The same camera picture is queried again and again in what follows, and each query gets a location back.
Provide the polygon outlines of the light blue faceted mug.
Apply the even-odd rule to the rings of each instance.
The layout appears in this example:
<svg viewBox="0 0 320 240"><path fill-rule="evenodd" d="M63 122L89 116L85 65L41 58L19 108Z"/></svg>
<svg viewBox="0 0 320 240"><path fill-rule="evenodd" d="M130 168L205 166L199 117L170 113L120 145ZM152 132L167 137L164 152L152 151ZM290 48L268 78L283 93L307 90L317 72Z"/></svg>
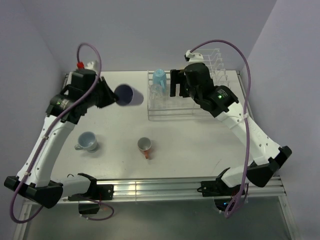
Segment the light blue faceted mug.
<svg viewBox="0 0 320 240"><path fill-rule="evenodd" d="M163 69L157 69L152 74L152 82L153 84L158 84L162 88L166 87L166 73Z"/></svg>

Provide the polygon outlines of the purple tumbler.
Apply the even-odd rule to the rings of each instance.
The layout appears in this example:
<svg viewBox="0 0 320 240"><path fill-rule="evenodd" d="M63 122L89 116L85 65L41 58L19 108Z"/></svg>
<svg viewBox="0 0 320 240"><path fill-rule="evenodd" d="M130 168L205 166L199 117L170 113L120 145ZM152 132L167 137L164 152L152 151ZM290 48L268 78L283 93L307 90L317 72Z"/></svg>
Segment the purple tumbler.
<svg viewBox="0 0 320 240"><path fill-rule="evenodd" d="M143 94L127 84L117 86L114 93L118 97L116 103L121 107L139 106L144 102Z"/></svg>

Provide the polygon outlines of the clear glass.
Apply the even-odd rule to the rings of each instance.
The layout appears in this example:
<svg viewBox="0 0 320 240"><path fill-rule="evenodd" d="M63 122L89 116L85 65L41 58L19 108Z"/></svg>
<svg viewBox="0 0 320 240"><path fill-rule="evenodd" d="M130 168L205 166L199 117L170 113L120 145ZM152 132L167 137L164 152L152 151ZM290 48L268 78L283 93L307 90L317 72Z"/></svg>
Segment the clear glass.
<svg viewBox="0 0 320 240"><path fill-rule="evenodd" d="M161 108L165 109L165 108L171 108L172 107L172 99L169 97L164 97L160 100L159 105L161 106Z"/></svg>
<svg viewBox="0 0 320 240"><path fill-rule="evenodd" d="M160 84L152 84L149 86L149 99L159 100L164 97L164 89Z"/></svg>

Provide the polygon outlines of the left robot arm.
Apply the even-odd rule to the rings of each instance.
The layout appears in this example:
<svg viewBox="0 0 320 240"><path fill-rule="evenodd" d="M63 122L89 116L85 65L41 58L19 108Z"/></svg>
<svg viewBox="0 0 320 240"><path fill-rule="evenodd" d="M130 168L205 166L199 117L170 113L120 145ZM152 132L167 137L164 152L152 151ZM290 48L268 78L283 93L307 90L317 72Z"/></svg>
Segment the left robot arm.
<svg viewBox="0 0 320 240"><path fill-rule="evenodd" d="M78 69L70 74L71 83L51 98L46 110L41 134L22 169L15 176L7 176L4 186L26 199L50 209L61 198L81 195L91 200L98 194L97 179L85 173L62 180L52 180L51 174L60 151L71 131L90 107L104 108L118 97L100 77L93 91L61 119L57 117L79 100L95 81L96 73Z"/></svg>

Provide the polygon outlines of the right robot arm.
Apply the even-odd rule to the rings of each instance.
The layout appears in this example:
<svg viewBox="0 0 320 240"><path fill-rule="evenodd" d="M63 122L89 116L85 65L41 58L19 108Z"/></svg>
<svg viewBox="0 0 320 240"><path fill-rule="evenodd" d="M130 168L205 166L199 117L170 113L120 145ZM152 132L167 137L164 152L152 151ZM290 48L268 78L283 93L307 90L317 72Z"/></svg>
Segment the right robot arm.
<svg viewBox="0 0 320 240"><path fill-rule="evenodd" d="M238 97L225 85L215 85L208 67L201 62L170 71L170 96L192 98L200 108L225 124L246 147L245 163L226 168L215 180L199 188L204 197L245 193L242 184L263 188L291 156L288 146L274 142L248 115Z"/></svg>

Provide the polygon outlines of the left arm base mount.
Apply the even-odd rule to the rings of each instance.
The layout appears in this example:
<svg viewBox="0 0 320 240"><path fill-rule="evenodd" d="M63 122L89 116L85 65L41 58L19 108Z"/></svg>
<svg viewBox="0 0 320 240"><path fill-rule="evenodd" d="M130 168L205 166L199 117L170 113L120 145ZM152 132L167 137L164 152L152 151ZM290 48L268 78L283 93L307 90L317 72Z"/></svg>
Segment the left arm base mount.
<svg viewBox="0 0 320 240"><path fill-rule="evenodd" d="M78 212L82 216L86 216L90 219L93 218L92 215L96 215L99 211L107 210L110 212L110 214L106 218L109 219L114 215L115 210L107 203L102 202L112 200L113 194L113 184L98 184L92 195L74 194L68 196L67 200L71 202L88 201L88 203L78 204Z"/></svg>

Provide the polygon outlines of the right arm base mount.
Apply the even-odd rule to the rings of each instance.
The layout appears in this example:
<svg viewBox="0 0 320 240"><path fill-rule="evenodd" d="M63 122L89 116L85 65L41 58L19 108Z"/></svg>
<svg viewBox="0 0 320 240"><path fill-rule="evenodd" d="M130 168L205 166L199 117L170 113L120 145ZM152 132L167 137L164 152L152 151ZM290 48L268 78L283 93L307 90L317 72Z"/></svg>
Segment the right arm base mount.
<svg viewBox="0 0 320 240"><path fill-rule="evenodd" d="M197 192L201 193L203 197L226 197L226 199L215 200L215 206L219 211L224 212L229 203L231 203L228 212L232 211L235 205L233 198L236 197L237 193L240 191L241 185L236 185L234 187L228 187L222 180L209 180L201 181L200 187L197 188Z"/></svg>

